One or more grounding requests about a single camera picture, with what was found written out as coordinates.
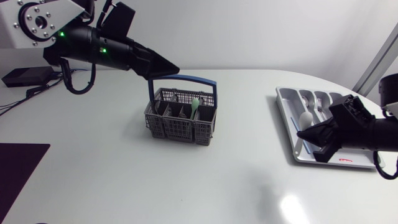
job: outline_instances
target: black power supply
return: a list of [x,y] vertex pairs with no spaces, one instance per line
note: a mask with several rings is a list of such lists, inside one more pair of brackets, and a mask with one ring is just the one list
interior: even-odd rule
[[16,68],[1,80],[7,87],[46,85],[54,72],[51,66]]

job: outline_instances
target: red label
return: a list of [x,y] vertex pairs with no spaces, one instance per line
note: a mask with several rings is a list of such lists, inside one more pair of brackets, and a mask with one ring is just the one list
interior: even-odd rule
[[351,159],[339,159],[341,162],[352,162]]

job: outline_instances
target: fork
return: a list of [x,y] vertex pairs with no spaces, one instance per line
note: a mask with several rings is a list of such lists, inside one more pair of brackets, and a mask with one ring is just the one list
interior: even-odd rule
[[322,119],[324,121],[326,121],[328,118],[326,117],[325,112],[323,112],[322,99],[321,98],[317,98],[317,109],[318,109],[318,112],[321,114]]

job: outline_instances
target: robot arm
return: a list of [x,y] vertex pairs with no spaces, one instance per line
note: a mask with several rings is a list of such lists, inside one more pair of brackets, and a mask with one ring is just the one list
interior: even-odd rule
[[[104,20],[111,5],[114,8]],[[127,37],[134,15],[125,4],[107,0],[97,26],[91,27],[94,0],[8,0],[0,2],[0,29],[4,31],[0,48],[44,48],[44,59],[61,65],[65,85],[75,94],[92,87],[96,64],[131,68],[145,79],[178,73],[177,66]],[[91,81],[84,91],[73,89],[64,57],[93,64]]]
[[380,81],[381,108],[384,119],[376,119],[357,96],[343,96],[329,107],[333,117],[299,131],[297,136],[321,147],[313,152],[318,162],[328,162],[342,148],[370,149],[377,171],[386,179],[398,177],[385,173],[379,165],[378,151],[398,151],[398,74]]

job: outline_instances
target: blue basket handle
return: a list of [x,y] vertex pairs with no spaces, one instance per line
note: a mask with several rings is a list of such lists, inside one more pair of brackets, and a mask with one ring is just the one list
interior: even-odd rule
[[214,98],[214,107],[217,108],[217,82],[213,80],[208,80],[206,78],[194,77],[191,75],[166,75],[162,77],[156,77],[148,80],[148,89],[149,89],[149,99],[151,101],[155,98],[154,93],[154,80],[183,80],[201,83],[205,85],[209,85],[213,87],[213,98]]

